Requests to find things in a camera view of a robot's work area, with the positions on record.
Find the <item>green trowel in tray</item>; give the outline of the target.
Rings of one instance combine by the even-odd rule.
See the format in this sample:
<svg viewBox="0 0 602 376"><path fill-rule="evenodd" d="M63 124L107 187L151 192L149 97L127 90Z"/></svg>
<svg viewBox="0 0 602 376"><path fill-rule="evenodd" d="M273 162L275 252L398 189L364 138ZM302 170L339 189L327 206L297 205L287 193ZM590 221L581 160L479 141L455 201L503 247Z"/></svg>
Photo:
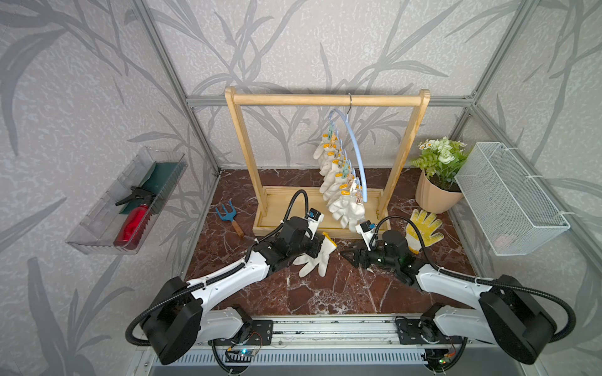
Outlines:
<svg viewBox="0 0 602 376"><path fill-rule="evenodd" d="M141 206L146 198L149 198L151 195L159 195L177 166L176 162L159 162L153 164L153 167L147 172L141 185L133 186L130 196L115 204L116 206L125 205L120 213L128 215L134 208Z"/></svg>

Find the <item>wooden hanging rack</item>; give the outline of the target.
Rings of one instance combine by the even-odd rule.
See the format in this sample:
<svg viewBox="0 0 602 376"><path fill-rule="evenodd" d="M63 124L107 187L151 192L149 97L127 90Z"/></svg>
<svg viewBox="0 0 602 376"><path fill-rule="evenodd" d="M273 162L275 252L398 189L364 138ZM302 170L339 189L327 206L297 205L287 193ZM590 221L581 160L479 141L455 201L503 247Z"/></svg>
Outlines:
<svg viewBox="0 0 602 376"><path fill-rule="evenodd" d="M343 141L334 128L323 134L315 150L313 158L321 169L323 182L319 187L307 186L305 191L310 205L325 216L321 228L334 238L358 239L360 235L354 229L355 225L363 219L383 219L388 213L390 199L430 104L431 92L422 89L416 96L244 94L228 87L225 98L258 201L252 228L257 236L270 233L283 222L288 201L298 189L263 185L242 114L243 107L326 107L332 111L331 118L342 121L346 120L346 114L340 111L343 106L412 108L387 185L382 189L368 187L361 150L352 129L347 134L356 158L345 155Z"/></svg>

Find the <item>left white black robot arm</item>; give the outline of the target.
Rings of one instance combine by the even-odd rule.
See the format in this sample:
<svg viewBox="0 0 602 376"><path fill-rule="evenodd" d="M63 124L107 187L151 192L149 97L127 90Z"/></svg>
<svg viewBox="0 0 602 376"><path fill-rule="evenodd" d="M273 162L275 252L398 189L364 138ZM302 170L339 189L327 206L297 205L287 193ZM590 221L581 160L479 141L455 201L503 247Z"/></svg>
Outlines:
<svg viewBox="0 0 602 376"><path fill-rule="evenodd" d="M205 277L168 280L146 310L125 329L125 340L150 346L161 364L179 360L198 342L230 339L249 326L242 309L217 305L243 288L290 267L301 256L318 261L337 245L318 233L318 221L293 216L249 247L240 260Z"/></svg>

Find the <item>blue hand rake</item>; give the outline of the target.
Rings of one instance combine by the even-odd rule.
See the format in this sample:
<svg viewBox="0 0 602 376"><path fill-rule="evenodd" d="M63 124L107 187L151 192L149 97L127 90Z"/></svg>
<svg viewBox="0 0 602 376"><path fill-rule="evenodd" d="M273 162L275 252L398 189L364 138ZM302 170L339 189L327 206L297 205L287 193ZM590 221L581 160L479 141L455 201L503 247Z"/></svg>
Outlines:
<svg viewBox="0 0 602 376"><path fill-rule="evenodd" d="M224 204L222 204L221 205L222 210L219 210L219 208L216 208L216 214L218 214L219 218L222 221L230 222L230 224L234 228L236 234L238 236L240 236L240 238L243 238L245 236L245 233L244 233L243 229L240 227L240 225L235 220L237 210L234 207L234 205L232 204L232 201L229 201L228 205L229 205L229 208L227 208Z"/></svg>

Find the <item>clear plastic wall tray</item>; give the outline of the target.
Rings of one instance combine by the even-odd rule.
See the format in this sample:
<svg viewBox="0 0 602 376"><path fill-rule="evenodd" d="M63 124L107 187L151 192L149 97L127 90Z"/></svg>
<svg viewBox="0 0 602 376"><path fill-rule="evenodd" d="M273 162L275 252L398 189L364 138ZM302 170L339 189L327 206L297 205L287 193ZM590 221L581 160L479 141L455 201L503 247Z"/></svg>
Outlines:
<svg viewBox="0 0 602 376"><path fill-rule="evenodd" d="M66 243L85 255L135 255L186 169L185 153L142 147Z"/></svg>

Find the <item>potted white flower plant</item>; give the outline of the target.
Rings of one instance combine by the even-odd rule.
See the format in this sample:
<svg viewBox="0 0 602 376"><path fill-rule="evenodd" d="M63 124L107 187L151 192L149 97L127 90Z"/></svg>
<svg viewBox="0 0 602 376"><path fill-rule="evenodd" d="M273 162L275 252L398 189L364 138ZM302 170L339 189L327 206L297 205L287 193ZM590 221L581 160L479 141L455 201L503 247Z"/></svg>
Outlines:
<svg viewBox="0 0 602 376"><path fill-rule="evenodd" d="M443 137L425 140L418 148L421 155L411 161L421 170L415 200L421 209L442 214L463 199L455 177L467 161L467 145Z"/></svg>

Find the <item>yellow patterned glove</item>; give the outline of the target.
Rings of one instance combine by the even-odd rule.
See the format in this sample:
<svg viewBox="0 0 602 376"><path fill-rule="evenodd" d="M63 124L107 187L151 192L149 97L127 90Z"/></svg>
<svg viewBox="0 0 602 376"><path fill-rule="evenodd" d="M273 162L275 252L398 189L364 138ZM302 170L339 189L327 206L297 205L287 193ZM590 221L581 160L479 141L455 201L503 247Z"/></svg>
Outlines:
<svg viewBox="0 0 602 376"><path fill-rule="evenodd" d="M443 222L437 218L436 214L414 209L410 220L418 229L418 231L416 231L410 224L405 228L405 239L412 253L418 255L423 248L420 244L418 234L423 238L423 243L426 247L430 247L444 239L443 233L438 231Z"/></svg>

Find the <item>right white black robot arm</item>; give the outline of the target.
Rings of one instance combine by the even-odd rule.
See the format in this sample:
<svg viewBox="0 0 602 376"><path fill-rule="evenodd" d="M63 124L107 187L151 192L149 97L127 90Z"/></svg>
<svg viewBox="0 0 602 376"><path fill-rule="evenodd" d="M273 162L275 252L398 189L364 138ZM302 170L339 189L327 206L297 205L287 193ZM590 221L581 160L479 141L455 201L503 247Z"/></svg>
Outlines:
<svg viewBox="0 0 602 376"><path fill-rule="evenodd" d="M423 337L428 342L438 336L476 339L496 344L520 363L533 364L548 344L575 329L575 311L555 295L526 288L509 275L487 280L431 266L396 230L387 230L374 245L370 239L365 235L342 251L342 257L355 268L389 270L409 287L464 305L459 309L438 303L423 314Z"/></svg>

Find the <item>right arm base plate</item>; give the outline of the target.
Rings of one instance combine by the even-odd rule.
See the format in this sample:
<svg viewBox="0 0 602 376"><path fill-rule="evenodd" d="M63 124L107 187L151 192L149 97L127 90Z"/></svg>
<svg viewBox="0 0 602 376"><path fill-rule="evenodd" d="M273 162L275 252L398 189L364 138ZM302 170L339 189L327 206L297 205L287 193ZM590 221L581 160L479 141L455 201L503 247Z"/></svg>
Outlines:
<svg viewBox="0 0 602 376"><path fill-rule="evenodd" d="M462 337L444 335L430 318L396 316L394 325L401 345L461 345Z"/></svg>

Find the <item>red spray bottle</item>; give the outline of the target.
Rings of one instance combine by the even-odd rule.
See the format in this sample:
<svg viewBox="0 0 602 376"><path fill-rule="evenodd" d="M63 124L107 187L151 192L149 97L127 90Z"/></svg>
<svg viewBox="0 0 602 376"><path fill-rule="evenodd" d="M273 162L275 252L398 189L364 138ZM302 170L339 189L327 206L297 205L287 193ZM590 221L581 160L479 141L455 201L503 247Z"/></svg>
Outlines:
<svg viewBox="0 0 602 376"><path fill-rule="evenodd" d="M114 240L114 246L127 250L135 250L138 248L144 230L150 221L151 204L154 200L155 196L151 195L143 201L141 206L134 208L133 211L128 214L121 230Z"/></svg>

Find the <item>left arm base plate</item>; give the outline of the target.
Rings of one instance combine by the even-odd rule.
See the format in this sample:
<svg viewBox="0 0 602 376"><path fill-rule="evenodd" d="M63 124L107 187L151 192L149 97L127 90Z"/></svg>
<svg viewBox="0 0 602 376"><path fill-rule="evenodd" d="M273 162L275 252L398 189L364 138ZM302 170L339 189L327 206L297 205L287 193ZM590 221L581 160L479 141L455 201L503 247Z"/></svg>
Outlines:
<svg viewBox="0 0 602 376"><path fill-rule="evenodd" d="M268 346L274 334L274 321L253 320L243 327L232 338L218 338L213 341L217 346Z"/></svg>

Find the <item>aluminium front rail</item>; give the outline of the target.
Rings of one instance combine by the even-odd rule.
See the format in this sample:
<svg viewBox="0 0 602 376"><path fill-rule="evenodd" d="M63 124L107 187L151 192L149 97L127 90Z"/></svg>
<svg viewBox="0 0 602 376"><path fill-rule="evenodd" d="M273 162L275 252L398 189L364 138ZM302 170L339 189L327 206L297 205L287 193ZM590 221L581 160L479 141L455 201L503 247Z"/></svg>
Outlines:
<svg viewBox="0 0 602 376"><path fill-rule="evenodd" d="M422 316L410 315L410 318ZM273 342L311 343L384 343L386 338L397 336L392 317L343 317L338 320L328 317L275 320Z"/></svg>

